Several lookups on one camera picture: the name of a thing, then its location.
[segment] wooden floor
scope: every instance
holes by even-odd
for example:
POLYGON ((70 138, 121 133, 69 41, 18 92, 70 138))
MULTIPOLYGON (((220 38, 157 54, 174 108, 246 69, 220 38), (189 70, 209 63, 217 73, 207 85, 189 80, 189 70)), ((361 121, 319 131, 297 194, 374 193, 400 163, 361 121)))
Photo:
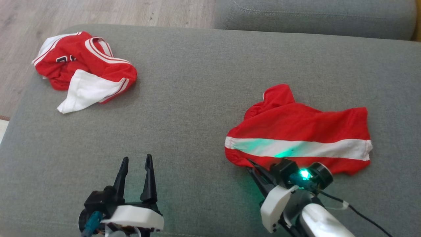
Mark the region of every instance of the wooden floor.
POLYGON ((215 0, 0 0, 0 116, 11 117, 31 61, 50 36, 77 24, 212 28, 215 0))

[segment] yellow object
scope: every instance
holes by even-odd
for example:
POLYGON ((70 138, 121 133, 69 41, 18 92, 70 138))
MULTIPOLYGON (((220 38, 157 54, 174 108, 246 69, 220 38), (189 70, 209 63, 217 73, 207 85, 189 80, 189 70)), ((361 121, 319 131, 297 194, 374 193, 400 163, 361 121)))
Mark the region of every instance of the yellow object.
POLYGON ((421 41, 421 0, 417 0, 417 23, 412 40, 421 41))

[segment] gray ottoman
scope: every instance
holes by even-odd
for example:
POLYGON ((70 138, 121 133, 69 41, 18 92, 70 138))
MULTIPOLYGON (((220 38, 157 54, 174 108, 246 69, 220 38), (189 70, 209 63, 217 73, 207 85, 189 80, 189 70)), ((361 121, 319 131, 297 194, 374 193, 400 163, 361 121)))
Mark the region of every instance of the gray ottoman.
MULTIPOLYGON (((146 154, 154 157, 154 237, 265 237, 260 191, 224 154, 227 132, 269 87, 287 83, 316 109, 366 106, 371 165, 336 175, 326 190, 394 236, 417 236, 421 134, 421 44, 332 35, 80 25, 104 37, 139 71, 111 102, 63 115, 35 73, 0 145, 0 235, 75 237, 93 190, 112 184, 130 158, 125 199, 139 200, 146 154)), ((338 203, 328 202, 329 206, 338 203)), ((382 236, 352 211, 332 211, 356 236, 382 236)))
POLYGON ((415 0, 217 0, 215 28, 409 40, 415 0))

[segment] red and white jersey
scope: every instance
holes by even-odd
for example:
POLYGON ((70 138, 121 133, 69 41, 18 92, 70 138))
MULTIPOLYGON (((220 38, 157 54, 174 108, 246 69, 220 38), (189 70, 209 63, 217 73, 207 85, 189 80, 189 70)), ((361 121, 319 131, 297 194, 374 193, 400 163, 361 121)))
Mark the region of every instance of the red and white jersey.
POLYGON ((107 103, 137 77, 129 61, 115 58, 109 44, 87 32, 48 38, 32 63, 54 89, 68 90, 66 100, 57 108, 62 113, 107 103))
POLYGON ((228 132, 225 154, 232 163, 252 167, 251 159, 269 169, 285 157, 299 167, 320 162, 332 173, 350 175, 370 164, 366 108, 322 112, 295 102, 284 84, 267 89, 263 98, 228 132))

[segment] white sleeve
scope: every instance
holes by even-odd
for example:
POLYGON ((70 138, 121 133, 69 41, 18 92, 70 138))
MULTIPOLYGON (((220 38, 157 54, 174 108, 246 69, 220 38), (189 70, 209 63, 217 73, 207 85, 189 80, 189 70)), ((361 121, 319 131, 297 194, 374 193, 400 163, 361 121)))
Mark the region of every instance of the white sleeve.
POLYGON ((125 78, 113 82, 90 74, 83 70, 76 70, 70 80, 67 98, 57 107, 61 113, 70 113, 95 104, 103 98, 121 90, 125 78))

